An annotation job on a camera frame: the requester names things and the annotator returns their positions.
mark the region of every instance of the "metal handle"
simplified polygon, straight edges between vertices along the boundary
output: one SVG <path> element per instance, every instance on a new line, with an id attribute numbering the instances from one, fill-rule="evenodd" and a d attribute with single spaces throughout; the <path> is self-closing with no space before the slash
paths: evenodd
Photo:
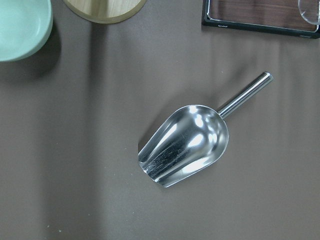
<path id="1" fill-rule="evenodd" d="M 234 110 L 240 107 L 245 101 L 263 89 L 267 84 L 269 84 L 274 78 L 272 75 L 265 71 L 255 80 L 250 82 L 244 89 L 242 89 L 238 94 L 228 100 L 217 110 L 218 114 L 225 119 Z"/>

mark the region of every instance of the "green ceramic bowl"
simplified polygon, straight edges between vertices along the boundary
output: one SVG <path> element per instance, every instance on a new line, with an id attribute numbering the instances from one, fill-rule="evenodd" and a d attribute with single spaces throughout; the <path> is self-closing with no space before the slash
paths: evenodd
<path id="1" fill-rule="evenodd" d="M 0 0 L 0 62 L 37 52 L 48 40 L 52 25 L 50 0 Z"/>

